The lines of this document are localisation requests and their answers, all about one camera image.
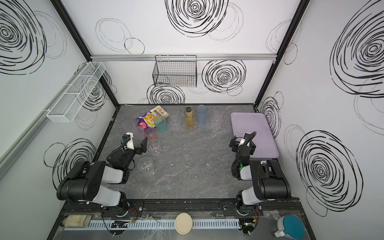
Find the clear glass front left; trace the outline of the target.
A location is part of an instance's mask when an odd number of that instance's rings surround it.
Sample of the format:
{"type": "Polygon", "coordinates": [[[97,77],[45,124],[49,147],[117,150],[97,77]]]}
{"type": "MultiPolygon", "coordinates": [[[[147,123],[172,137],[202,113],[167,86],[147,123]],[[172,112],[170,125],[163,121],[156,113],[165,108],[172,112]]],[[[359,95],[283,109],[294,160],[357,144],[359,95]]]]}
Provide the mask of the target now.
{"type": "Polygon", "coordinates": [[[142,173],[148,176],[153,175],[155,172],[154,162],[149,157],[144,157],[140,159],[138,162],[138,168],[139,168],[139,171],[141,171],[142,173]]]}

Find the beige round lid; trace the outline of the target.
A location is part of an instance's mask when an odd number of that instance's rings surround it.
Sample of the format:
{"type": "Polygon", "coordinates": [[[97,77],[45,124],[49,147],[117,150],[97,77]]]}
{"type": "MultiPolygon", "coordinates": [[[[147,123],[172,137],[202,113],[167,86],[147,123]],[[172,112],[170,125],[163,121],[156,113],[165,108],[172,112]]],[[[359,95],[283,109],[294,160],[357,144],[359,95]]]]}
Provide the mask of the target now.
{"type": "Polygon", "coordinates": [[[188,234],[193,228],[193,219],[187,213],[179,214],[175,219],[175,229],[180,235],[188,234]]]}

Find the yellow drinking glass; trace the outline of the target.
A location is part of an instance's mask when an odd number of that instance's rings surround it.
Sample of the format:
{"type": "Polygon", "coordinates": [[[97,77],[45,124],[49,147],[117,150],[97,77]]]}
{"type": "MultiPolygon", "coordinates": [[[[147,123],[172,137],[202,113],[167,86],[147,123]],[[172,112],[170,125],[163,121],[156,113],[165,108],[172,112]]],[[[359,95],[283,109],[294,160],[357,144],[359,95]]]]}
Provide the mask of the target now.
{"type": "Polygon", "coordinates": [[[193,108],[192,108],[192,112],[191,113],[186,113],[186,110],[184,111],[184,116],[185,116],[185,119],[186,119],[187,128],[193,129],[195,127],[195,125],[196,125],[196,115],[197,115],[197,112],[193,108]]]}

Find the teal drinking glass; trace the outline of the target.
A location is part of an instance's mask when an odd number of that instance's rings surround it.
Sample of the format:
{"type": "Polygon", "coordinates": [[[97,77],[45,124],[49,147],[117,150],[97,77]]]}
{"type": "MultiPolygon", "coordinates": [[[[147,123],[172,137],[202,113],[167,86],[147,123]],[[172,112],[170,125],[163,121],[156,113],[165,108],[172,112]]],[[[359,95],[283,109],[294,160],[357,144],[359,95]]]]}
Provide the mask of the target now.
{"type": "Polygon", "coordinates": [[[156,116],[154,119],[155,127],[158,133],[163,134],[167,132],[167,121],[163,116],[156,116]]]}

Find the pink drinking glass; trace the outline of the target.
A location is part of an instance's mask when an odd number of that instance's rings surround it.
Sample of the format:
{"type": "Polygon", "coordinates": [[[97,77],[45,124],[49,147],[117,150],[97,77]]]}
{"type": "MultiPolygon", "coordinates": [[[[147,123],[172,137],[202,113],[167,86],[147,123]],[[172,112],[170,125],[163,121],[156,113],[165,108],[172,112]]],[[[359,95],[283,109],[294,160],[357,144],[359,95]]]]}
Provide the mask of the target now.
{"type": "Polygon", "coordinates": [[[145,130],[145,136],[148,138],[148,141],[157,140],[157,131],[153,128],[147,128],[145,130]]]}

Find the clear glass middle left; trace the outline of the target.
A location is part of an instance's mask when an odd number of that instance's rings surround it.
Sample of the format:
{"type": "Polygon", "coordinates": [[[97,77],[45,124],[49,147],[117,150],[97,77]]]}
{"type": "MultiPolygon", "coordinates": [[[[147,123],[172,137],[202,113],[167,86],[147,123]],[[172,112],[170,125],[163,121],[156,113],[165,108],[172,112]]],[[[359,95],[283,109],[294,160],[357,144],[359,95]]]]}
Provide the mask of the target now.
{"type": "Polygon", "coordinates": [[[162,152],[159,140],[152,139],[148,142],[148,150],[153,156],[159,156],[162,152]]]}

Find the clear glass near tray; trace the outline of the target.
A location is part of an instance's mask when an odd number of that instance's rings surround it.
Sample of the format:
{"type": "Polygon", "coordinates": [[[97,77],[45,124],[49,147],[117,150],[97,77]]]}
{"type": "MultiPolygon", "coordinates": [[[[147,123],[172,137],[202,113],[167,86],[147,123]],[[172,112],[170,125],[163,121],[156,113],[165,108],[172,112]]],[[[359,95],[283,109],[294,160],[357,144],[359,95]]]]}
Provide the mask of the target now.
{"type": "Polygon", "coordinates": [[[222,122],[223,122],[223,116],[221,116],[221,115],[213,115],[211,117],[211,128],[214,131],[219,130],[221,125],[222,125],[222,122]]]}

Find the colourful snack bag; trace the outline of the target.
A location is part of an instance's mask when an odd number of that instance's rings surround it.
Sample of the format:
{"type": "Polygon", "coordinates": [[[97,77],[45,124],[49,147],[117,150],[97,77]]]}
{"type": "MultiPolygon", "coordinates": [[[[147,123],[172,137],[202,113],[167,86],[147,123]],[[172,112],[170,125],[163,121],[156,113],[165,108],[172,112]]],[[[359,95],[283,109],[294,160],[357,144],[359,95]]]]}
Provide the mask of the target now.
{"type": "Polygon", "coordinates": [[[143,130],[154,129],[156,127],[154,120],[155,120],[155,117],[158,117],[158,116],[168,118],[169,114],[161,106],[156,106],[155,108],[151,109],[149,112],[143,114],[140,117],[137,117],[137,125],[141,127],[143,130]]]}

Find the clear ribbed glass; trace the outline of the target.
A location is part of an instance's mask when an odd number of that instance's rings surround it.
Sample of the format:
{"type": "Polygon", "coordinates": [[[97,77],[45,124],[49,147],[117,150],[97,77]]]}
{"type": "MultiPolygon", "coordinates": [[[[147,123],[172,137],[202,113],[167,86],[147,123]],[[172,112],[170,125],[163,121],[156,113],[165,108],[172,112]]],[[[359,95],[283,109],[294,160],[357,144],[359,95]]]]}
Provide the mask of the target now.
{"type": "Polygon", "coordinates": [[[180,116],[176,116],[176,115],[170,116],[169,122],[171,125],[171,129],[173,131],[179,131],[181,129],[181,117],[180,116]]]}

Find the clear glass far right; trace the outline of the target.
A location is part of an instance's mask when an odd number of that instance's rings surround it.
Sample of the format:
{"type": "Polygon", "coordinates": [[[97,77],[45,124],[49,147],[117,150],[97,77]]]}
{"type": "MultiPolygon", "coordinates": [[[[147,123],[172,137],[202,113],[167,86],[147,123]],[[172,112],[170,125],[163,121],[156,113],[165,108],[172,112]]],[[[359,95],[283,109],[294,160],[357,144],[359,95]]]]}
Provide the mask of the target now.
{"type": "Polygon", "coordinates": [[[215,106],[213,108],[213,117],[214,118],[222,118],[225,113],[225,109],[220,106],[215,106]]]}

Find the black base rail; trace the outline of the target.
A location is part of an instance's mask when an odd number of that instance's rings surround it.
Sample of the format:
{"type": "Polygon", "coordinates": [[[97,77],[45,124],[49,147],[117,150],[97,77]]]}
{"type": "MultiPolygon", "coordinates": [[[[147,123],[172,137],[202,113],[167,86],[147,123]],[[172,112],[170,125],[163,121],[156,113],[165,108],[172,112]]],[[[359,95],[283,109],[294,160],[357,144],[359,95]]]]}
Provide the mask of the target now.
{"type": "Polygon", "coordinates": [[[59,216],[102,213],[107,218],[133,218],[144,217],[150,213],[209,212],[226,217],[253,217],[256,211],[262,215],[265,211],[290,211],[303,208],[298,198],[264,201],[247,207],[241,207],[236,199],[132,199],[128,200],[128,203],[127,210],[120,207],[101,207],[92,203],[65,203],[59,216]]]}

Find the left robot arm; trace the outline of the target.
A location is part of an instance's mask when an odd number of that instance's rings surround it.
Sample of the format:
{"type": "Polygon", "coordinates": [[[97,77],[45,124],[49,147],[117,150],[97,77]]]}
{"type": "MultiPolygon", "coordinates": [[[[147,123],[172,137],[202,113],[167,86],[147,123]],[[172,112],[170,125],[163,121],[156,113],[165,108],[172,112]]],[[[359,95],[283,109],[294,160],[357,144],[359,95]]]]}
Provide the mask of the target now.
{"type": "Polygon", "coordinates": [[[57,198],[61,201],[90,202],[103,207],[117,207],[123,212],[130,211],[126,194],[104,187],[102,183],[125,184],[132,171],[130,164],[136,155],[147,152],[147,144],[148,138],[145,137],[136,147],[134,134],[124,134],[121,145],[105,161],[76,163],[59,184],[57,198]]]}

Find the blue drinking glass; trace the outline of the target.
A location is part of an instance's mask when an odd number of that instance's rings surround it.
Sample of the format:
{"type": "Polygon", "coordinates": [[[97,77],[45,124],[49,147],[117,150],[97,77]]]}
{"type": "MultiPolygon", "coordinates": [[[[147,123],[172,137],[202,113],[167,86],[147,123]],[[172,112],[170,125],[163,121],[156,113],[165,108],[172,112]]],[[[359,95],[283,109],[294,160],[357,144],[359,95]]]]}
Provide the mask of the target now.
{"type": "Polygon", "coordinates": [[[208,114],[208,107],[205,105],[198,105],[196,106],[196,112],[197,112],[197,123],[199,125],[205,125],[207,114],[208,114]]]}

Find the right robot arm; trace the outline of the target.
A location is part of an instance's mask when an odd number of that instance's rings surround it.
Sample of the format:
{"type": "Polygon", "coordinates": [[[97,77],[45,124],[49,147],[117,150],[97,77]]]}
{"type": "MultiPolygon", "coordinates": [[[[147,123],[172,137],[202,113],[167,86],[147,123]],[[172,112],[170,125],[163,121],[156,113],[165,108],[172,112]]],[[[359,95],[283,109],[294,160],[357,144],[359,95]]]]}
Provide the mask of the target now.
{"type": "Polygon", "coordinates": [[[239,191],[236,209],[241,215],[248,214],[252,208],[264,201],[291,198],[291,188],[277,159],[252,159],[256,145],[253,138],[256,132],[245,133],[243,137],[234,136],[229,144],[235,155],[231,166],[232,176],[239,181],[251,181],[252,187],[239,191]]]}

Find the white mesh wall shelf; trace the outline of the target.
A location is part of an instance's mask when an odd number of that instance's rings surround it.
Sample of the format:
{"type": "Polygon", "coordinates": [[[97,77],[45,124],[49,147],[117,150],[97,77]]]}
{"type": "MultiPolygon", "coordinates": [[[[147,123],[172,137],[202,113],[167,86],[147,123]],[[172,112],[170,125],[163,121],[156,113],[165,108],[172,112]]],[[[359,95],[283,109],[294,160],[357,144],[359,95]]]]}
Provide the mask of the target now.
{"type": "Polygon", "coordinates": [[[105,71],[102,62],[82,64],[65,87],[65,91],[48,110],[47,118],[54,123],[71,123],[105,71]]]}

